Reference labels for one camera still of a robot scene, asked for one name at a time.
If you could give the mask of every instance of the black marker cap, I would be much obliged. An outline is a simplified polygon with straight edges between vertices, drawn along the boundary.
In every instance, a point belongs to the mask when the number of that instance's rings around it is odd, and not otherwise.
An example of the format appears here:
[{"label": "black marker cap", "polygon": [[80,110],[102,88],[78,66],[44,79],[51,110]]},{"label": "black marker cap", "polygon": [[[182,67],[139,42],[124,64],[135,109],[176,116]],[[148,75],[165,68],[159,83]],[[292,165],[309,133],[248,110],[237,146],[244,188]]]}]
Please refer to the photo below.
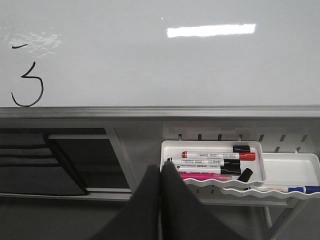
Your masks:
[{"label": "black marker cap", "polygon": [[247,183],[254,172],[250,168],[246,168],[238,178],[239,181]]},{"label": "black marker cap", "polygon": [[241,169],[240,166],[221,166],[220,167],[221,174],[232,174],[232,175],[240,175]]},{"label": "black marker cap", "polygon": [[240,166],[240,160],[239,159],[223,159],[224,165],[231,165],[231,166]]},{"label": "black marker cap", "polygon": [[234,145],[234,153],[250,153],[250,147],[248,145]]}]

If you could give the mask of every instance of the gray fabric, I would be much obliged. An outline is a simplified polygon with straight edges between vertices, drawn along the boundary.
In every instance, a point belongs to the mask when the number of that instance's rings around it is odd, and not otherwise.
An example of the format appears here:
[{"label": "gray fabric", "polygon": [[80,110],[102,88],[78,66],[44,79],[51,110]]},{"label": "gray fabric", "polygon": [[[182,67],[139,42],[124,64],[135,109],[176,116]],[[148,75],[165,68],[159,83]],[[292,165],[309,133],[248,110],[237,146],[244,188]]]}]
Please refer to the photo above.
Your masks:
[{"label": "gray fabric", "polygon": [[39,145],[45,144],[42,134],[1,133],[0,145]]},{"label": "gray fabric", "polygon": [[49,148],[37,148],[37,149],[1,149],[2,154],[14,154],[14,155],[52,155]]},{"label": "gray fabric", "polygon": [[0,166],[6,164],[59,164],[55,158],[0,157]]},{"label": "gray fabric", "polygon": [[0,167],[0,192],[39,195],[84,195],[60,166]]}]

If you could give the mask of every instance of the floor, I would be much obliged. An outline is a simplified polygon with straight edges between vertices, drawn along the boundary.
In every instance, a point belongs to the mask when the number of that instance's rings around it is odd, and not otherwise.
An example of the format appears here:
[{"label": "floor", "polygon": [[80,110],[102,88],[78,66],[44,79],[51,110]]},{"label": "floor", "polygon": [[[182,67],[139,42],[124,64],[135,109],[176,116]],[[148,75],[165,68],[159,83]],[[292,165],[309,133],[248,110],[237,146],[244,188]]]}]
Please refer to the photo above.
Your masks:
[{"label": "floor", "polygon": [[[0,240],[87,240],[124,206],[121,202],[0,198]],[[266,240],[259,207],[206,206],[248,240]],[[277,217],[279,208],[272,208]],[[312,200],[277,239],[320,239],[320,200]]]}]

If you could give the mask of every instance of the pink marker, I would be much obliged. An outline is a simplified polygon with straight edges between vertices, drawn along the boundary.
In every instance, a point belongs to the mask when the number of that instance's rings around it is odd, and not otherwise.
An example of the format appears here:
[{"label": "pink marker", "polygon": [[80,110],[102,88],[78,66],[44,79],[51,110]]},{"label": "pink marker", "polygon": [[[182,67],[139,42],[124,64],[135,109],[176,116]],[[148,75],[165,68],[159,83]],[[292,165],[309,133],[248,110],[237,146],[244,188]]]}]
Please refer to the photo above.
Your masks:
[{"label": "pink marker", "polygon": [[182,179],[196,179],[196,180],[207,180],[207,179],[216,179],[220,181],[228,181],[232,179],[232,175],[226,174],[215,174],[215,173],[185,173],[180,172]]}]

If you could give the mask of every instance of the handwritten number 3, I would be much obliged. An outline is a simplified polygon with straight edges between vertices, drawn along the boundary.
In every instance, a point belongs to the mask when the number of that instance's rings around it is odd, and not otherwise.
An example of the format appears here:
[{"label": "handwritten number 3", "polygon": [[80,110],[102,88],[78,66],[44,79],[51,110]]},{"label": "handwritten number 3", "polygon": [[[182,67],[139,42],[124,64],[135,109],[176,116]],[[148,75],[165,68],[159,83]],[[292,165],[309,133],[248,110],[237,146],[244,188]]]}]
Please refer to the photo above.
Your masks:
[{"label": "handwritten number 3", "polygon": [[40,96],[39,96],[38,99],[37,99],[36,101],[34,101],[33,103],[31,103],[31,104],[29,104],[29,105],[22,105],[22,104],[20,104],[20,103],[18,103],[18,102],[16,101],[16,99],[15,99],[15,97],[14,97],[14,94],[11,92],[11,96],[12,96],[12,99],[13,99],[14,103],[17,104],[17,105],[20,106],[20,107],[25,107],[25,108],[27,108],[27,107],[31,107],[31,106],[35,105],[37,102],[39,102],[39,100],[40,100],[41,97],[42,97],[42,94],[44,93],[44,83],[43,83],[42,79],[41,79],[40,77],[38,77],[38,76],[28,76],[28,74],[31,73],[31,71],[34,69],[35,65],[36,65],[36,62],[34,61],[33,64],[32,64],[32,67],[29,69],[29,71],[27,71],[25,74],[23,74],[23,75],[21,76],[21,78],[23,78],[23,79],[38,79],[38,80],[40,81],[40,84],[41,84],[41,93],[40,93]]}]

